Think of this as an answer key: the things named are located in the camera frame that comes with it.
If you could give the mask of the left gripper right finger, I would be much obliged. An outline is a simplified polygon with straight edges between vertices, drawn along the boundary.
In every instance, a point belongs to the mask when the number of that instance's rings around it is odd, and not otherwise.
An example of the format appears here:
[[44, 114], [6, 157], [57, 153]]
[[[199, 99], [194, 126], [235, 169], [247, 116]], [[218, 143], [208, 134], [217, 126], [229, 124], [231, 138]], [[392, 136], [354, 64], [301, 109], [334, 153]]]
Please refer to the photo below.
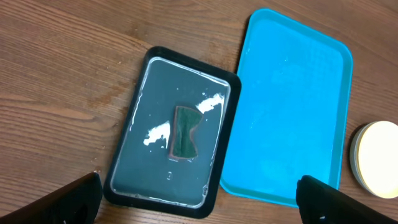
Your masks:
[[297, 182], [296, 203], [303, 224], [397, 224], [310, 175]]

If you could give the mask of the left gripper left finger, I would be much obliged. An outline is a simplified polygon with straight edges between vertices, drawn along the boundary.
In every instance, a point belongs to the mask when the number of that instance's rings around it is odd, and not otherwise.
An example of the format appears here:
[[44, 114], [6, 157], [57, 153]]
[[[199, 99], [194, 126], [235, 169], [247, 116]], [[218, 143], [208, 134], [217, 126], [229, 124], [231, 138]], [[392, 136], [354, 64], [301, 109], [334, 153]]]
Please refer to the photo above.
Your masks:
[[100, 176], [91, 172], [78, 180], [1, 217], [7, 223], [93, 223], [103, 188]]

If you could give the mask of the yellow-green plate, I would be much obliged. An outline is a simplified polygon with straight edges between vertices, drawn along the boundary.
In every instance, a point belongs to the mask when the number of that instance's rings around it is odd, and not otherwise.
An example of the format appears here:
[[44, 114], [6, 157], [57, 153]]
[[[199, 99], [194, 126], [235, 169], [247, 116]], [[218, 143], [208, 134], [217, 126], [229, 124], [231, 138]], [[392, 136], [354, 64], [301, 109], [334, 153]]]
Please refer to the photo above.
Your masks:
[[359, 137], [357, 163], [364, 186], [380, 198], [397, 197], [397, 125], [377, 121]]

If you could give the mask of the green dish sponge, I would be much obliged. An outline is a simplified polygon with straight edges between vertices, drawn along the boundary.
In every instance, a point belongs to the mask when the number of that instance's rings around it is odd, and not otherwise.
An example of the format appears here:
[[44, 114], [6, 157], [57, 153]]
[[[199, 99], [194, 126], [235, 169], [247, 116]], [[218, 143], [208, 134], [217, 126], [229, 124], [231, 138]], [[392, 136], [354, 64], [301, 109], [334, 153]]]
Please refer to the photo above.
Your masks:
[[203, 114], [198, 110], [186, 106], [175, 108], [170, 158], [193, 159], [198, 155], [193, 135], [202, 119]]

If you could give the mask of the light blue plate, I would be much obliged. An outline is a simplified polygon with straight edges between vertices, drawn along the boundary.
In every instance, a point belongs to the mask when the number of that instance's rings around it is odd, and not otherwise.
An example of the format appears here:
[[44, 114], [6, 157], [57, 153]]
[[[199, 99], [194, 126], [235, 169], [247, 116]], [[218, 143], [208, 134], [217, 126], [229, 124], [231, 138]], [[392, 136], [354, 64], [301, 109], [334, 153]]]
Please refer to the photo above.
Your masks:
[[359, 171], [358, 167], [358, 146], [359, 146], [359, 141], [360, 138], [363, 134], [363, 132], [366, 130], [368, 125], [363, 125], [361, 126], [360, 129], [358, 129], [353, 136], [353, 139], [350, 144], [350, 151], [349, 151], [349, 163], [351, 166], [352, 173], [355, 177], [355, 179], [358, 181], [359, 185], [362, 186], [362, 188], [367, 189], [366, 184], [363, 182], [363, 179], [361, 177], [361, 173]]

